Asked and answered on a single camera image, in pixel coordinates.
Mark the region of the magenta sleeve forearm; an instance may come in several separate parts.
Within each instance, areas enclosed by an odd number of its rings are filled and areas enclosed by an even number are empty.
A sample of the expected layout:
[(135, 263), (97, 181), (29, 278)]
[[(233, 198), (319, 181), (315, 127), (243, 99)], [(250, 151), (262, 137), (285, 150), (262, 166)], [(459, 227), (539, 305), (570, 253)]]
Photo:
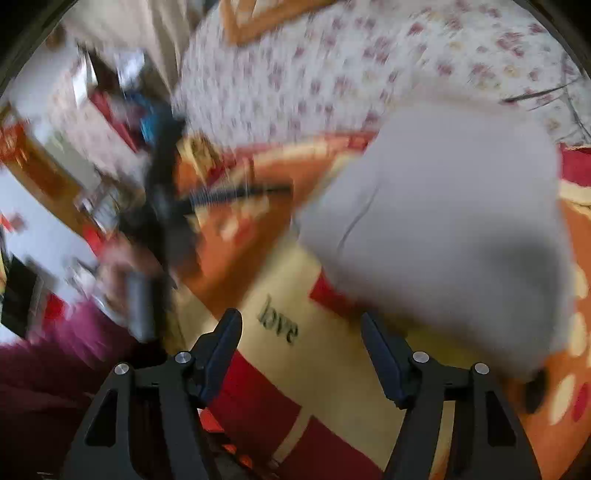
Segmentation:
[(32, 340), (1, 347), (1, 434), (30, 445), (69, 443), (111, 369), (135, 344), (93, 302)]

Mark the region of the person left hand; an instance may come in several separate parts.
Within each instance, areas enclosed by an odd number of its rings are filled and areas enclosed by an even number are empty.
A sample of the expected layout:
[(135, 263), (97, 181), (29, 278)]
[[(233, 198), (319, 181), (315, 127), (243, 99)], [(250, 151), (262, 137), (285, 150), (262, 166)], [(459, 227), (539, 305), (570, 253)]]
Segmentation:
[(151, 278), (161, 274), (162, 268), (145, 247), (131, 243), (125, 237), (110, 241), (100, 258), (93, 294), (122, 317), (128, 314), (127, 279), (133, 273)]

